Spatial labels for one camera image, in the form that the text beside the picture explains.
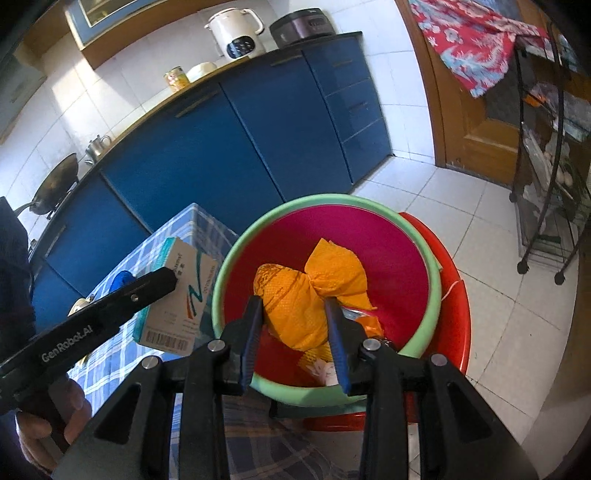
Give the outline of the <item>person's left hand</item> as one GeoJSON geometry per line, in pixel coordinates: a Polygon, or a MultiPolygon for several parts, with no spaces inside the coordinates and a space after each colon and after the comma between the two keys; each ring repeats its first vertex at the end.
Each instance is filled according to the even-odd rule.
{"type": "MultiPolygon", "coordinates": [[[[92,406],[86,399],[80,385],[68,376],[65,376],[64,380],[58,381],[58,387],[60,395],[68,404],[71,413],[63,433],[64,439],[71,445],[92,418],[92,406]]],[[[46,418],[18,410],[16,431],[21,451],[26,460],[37,469],[51,473],[56,468],[57,461],[43,444],[46,439],[51,439],[51,423],[46,418]]]]}

